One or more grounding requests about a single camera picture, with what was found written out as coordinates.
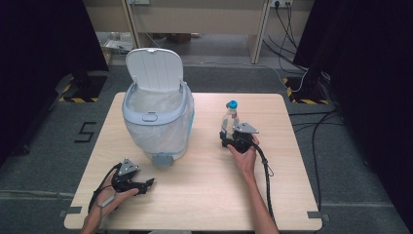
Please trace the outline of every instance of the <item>wooden table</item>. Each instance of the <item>wooden table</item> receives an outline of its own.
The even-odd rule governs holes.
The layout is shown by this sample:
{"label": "wooden table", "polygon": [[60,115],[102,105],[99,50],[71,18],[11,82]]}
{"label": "wooden table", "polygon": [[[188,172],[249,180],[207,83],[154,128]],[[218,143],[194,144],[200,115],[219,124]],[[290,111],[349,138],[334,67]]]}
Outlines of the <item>wooden table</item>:
{"label": "wooden table", "polygon": [[[280,95],[193,94],[195,119],[185,155],[169,168],[156,168],[135,146],[124,123],[124,93],[115,96],[80,181],[65,226],[80,229],[93,191],[124,158],[137,164],[134,181],[155,178],[145,195],[122,204],[102,223],[117,230],[252,230],[244,182],[231,153],[221,146],[219,130],[225,104],[235,99],[242,121],[260,131],[260,147],[274,172],[271,197],[280,230],[318,230],[320,218],[308,218],[317,204]],[[264,169],[256,161],[256,178],[266,201]]]}

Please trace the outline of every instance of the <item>floor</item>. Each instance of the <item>floor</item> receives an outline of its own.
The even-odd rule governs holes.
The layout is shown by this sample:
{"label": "floor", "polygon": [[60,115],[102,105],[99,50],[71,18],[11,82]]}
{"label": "floor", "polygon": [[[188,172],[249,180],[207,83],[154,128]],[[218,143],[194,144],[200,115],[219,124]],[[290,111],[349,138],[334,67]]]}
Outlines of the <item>floor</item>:
{"label": "floor", "polygon": [[[281,44],[283,38],[272,39]],[[269,39],[265,40],[276,48]],[[158,39],[156,43],[181,56],[193,92],[279,93],[284,97],[324,217],[323,228],[317,233],[409,233],[380,180],[365,164],[362,151],[353,141],[351,127],[340,112],[334,112],[315,127],[323,116],[319,112],[333,110],[339,105],[334,103],[337,100],[331,99],[328,105],[289,101],[282,78],[297,76],[286,72],[300,73],[297,68],[280,60],[265,46],[258,64],[250,64],[242,35],[201,34],[183,44],[166,39]],[[109,72],[95,72],[108,76],[97,103],[57,102],[32,140],[30,154],[10,157],[0,168],[0,234],[78,233],[64,227],[64,217],[111,99],[131,83],[125,57],[114,51]],[[210,81],[211,75],[218,84]],[[56,87],[60,93],[69,78],[63,78]],[[89,126],[94,131],[91,142],[73,144],[73,140],[81,137],[78,132],[82,123],[91,120],[95,122]]]}

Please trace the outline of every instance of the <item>bottle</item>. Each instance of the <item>bottle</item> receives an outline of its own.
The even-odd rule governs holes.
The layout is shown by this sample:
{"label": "bottle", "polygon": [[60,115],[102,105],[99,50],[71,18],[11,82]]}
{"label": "bottle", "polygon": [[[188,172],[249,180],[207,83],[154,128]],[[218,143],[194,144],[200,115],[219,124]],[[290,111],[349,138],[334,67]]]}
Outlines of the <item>bottle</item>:
{"label": "bottle", "polygon": [[227,113],[222,117],[221,136],[227,138],[233,138],[234,126],[240,124],[240,118],[237,115],[238,103],[235,100],[231,100],[227,103]]}

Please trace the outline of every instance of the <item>black curtain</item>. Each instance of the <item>black curtain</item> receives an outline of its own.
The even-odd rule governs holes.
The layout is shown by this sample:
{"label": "black curtain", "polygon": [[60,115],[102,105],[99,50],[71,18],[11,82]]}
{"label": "black curtain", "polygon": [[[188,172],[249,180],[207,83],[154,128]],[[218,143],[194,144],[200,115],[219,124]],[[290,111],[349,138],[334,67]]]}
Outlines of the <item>black curtain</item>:
{"label": "black curtain", "polygon": [[[388,3],[357,1],[323,70],[366,160],[413,232],[413,1]],[[308,63],[334,13],[326,6],[333,4],[315,2],[298,48]]]}
{"label": "black curtain", "polygon": [[1,165],[29,140],[62,77],[108,68],[82,0],[0,1],[0,38]]}

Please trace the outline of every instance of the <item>black cable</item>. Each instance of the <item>black cable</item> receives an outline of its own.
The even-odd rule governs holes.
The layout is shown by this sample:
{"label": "black cable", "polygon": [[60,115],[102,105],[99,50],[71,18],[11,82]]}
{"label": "black cable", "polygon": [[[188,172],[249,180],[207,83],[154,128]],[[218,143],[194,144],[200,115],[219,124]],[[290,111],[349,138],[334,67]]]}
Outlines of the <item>black cable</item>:
{"label": "black cable", "polygon": [[[264,45],[267,46],[267,48],[268,48],[272,53],[274,53],[274,54],[276,54],[277,56],[279,56],[279,59],[282,58],[282,59],[284,59],[285,61],[291,63],[291,65],[297,67],[298,69],[300,69],[300,70],[302,70],[302,71],[306,71],[306,70],[305,70],[304,68],[302,68],[301,66],[294,64],[294,63],[293,63],[291,60],[289,60],[287,57],[281,55],[279,52],[277,52],[277,51],[275,51],[273,48],[271,48],[271,47],[267,44],[267,42],[266,42],[265,40],[262,40],[262,42],[264,43]],[[282,70],[285,71],[285,72],[288,72],[288,73],[294,73],[294,72],[286,71],[286,70],[284,70],[283,68],[282,68]]]}
{"label": "black cable", "polygon": [[308,112],[308,113],[292,113],[292,114],[288,114],[288,116],[295,116],[295,115],[313,115],[313,114],[326,114],[326,113],[330,113],[330,111],[322,111],[322,112]]}
{"label": "black cable", "polygon": [[[273,38],[271,38],[270,35],[268,35],[268,38],[270,38],[270,41],[271,41],[274,45],[276,45],[278,48],[282,48],[281,46],[279,46],[279,44],[277,44],[277,43],[273,40]],[[282,48],[282,50],[285,51],[285,52],[289,52],[290,54],[295,55],[294,52],[292,52],[292,51],[290,51],[290,50],[288,50],[288,49],[286,49],[286,48]]]}
{"label": "black cable", "polygon": [[[329,119],[331,119],[331,118],[333,118],[333,117],[336,117],[336,116],[339,116],[339,115],[330,116],[330,117],[328,117],[328,118],[325,118],[324,121],[325,121],[325,120],[329,120]],[[292,125],[292,126],[294,127],[294,126],[299,126],[299,125],[308,125],[308,126],[305,126],[305,127],[301,128],[301,129],[298,129],[298,130],[295,130],[295,131],[294,131],[294,133],[297,133],[297,132],[300,132],[301,130],[304,130],[304,129],[313,127],[313,126],[316,125],[316,124],[317,124],[317,123],[302,123],[302,124],[295,124],[295,125]],[[321,123],[321,124],[346,126],[345,124],[337,124],[337,123]]]}
{"label": "black cable", "polygon": [[316,136],[316,131],[317,128],[319,127],[320,123],[322,121],[324,121],[325,118],[327,118],[328,115],[330,115],[331,113],[335,112],[336,109],[333,109],[330,113],[326,113],[320,120],[319,122],[316,124],[316,126],[314,127],[313,130],[313,135],[312,135],[312,146],[313,146],[313,159],[314,159],[314,168],[315,168],[315,174],[316,174],[316,181],[317,181],[317,191],[318,191],[318,204],[317,207],[319,209],[319,212],[321,212],[321,188],[319,186],[319,166],[317,163],[317,157],[316,157],[316,146],[315,146],[315,136]]}
{"label": "black cable", "polygon": [[249,143],[250,145],[252,145],[259,153],[259,155],[261,156],[261,163],[264,166],[264,173],[265,173],[265,181],[266,181],[266,185],[267,185],[267,206],[268,206],[268,212],[270,213],[271,218],[273,219],[273,222],[276,221],[275,217],[274,217],[274,212],[273,212],[273,205],[271,204],[271,191],[270,191],[270,176],[274,175],[273,170],[271,170],[271,168],[268,166],[268,160],[267,158],[265,158],[264,156],[264,152],[262,152],[261,148],[254,143],[252,140],[248,140],[242,137],[238,136],[238,139],[245,141],[247,143]]}
{"label": "black cable", "polygon": [[297,49],[297,45],[295,45],[294,41],[293,41],[292,38],[289,36],[289,32],[288,32],[288,30],[285,28],[285,25],[283,24],[282,18],[280,17],[280,14],[279,14],[279,10],[278,10],[277,8],[276,8],[276,13],[277,13],[277,16],[278,16],[279,19],[280,19],[280,22],[281,22],[281,24],[282,24],[282,28],[283,28],[284,31],[285,31],[285,36],[288,38],[289,42],[291,42],[291,44],[295,47],[295,49]]}
{"label": "black cable", "polygon": [[[297,133],[297,132],[300,132],[301,130],[304,130],[304,129],[313,127],[315,124],[310,124],[310,125],[308,125],[308,126],[304,126],[304,127],[301,128],[301,129],[295,130],[294,133]],[[337,124],[337,123],[322,123],[322,124],[324,124],[324,125],[346,126],[345,124]]]}
{"label": "black cable", "polygon": [[289,5],[289,3],[286,5],[286,10],[287,10],[287,14],[288,14],[288,27],[287,30],[289,29],[289,31],[291,32],[291,39],[293,44],[295,45],[295,47],[297,48],[297,44],[295,43],[295,39],[294,39],[294,33],[292,33],[292,23],[291,23],[291,19],[292,19],[292,8]]}
{"label": "black cable", "polygon": [[89,209],[88,212],[91,210],[92,206],[94,205],[94,201],[96,200],[97,196],[99,195],[99,193],[103,190],[103,188],[100,188],[103,183],[107,180],[107,178],[110,176],[110,174],[115,170],[115,169],[119,169],[121,168],[122,163],[119,163],[115,166],[113,166],[113,168],[106,174],[106,176],[104,177],[103,181],[101,182],[101,184],[99,185],[99,187],[97,188],[97,190],[94,191],[94,195],[92,196],[91,201],[89,202]]}

